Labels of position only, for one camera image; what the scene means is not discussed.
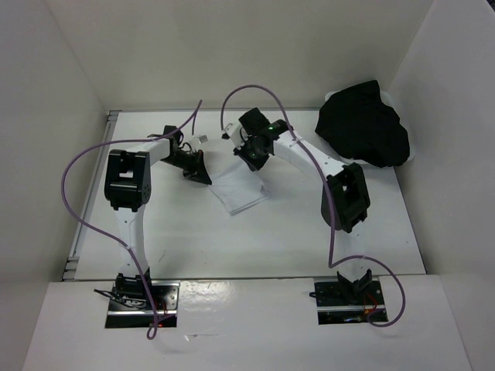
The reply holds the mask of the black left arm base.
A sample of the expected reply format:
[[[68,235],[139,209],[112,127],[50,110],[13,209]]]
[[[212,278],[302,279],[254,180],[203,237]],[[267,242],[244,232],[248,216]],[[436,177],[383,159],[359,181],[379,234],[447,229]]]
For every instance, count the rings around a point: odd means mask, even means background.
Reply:
[[[146,282],[152,295],[150,298],[139,276],[127,278],[119,274],[112,288],[94,289],[96,294],[108,300],[106,328],[148,328],[154,325],[154,317],[158,318],[159,328],[177,326],[180,283],[149,277]]]

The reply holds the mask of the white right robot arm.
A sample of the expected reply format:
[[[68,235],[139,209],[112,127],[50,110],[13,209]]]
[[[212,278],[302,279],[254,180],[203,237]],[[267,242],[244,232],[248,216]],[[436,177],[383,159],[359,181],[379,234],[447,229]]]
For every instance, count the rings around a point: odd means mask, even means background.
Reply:
[[[335,261],[333,254],[338,232],[350,234],[367,218],[370,197],[360,165],[346,165],[330,158],[286,120],[270,122],[257,108],[243,114],[238,122],[225,126],[222,138],[233,143],[234,155],[252,172],[261,170],[271,157],[276,157],[320,183],[320,213],[329,227],[328,267],[334,268],[352,259],[344,257]]]

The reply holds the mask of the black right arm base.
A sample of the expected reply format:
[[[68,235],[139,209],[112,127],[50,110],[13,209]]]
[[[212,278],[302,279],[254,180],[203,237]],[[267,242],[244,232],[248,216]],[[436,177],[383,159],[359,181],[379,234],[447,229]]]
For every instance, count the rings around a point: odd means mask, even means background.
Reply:
[[[340,273],[334,280],[316,281],[309,297],[316,302],[320,325],[388,321],[381,284],[371,269],[355,281]]]

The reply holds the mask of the white skirt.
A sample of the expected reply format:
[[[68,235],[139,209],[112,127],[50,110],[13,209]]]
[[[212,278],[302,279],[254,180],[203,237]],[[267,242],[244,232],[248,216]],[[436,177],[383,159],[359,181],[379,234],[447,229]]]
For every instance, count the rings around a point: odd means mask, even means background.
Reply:
[[[210,191],[222,202],[226,211],[235,216],[271,197],[265,181],[252,172],[242,160],[237,160],[222,172],[212,175]]]

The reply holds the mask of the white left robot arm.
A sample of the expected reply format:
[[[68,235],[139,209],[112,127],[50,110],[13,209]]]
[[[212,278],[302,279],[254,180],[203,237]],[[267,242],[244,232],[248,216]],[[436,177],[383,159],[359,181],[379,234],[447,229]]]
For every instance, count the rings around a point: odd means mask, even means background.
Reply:
[[[212,184],[203,151],[183,143],[183,133],[174,126],[165,126],[163,135],[146,138],[129,149],[109,152],[104,196],[116,215],[118,242],[125,249],[115,290],[139,309],[147,308],[154,298],[145,255],[144,212],[152,195],[151,167],[157,162],[181,169],[187,180]]]

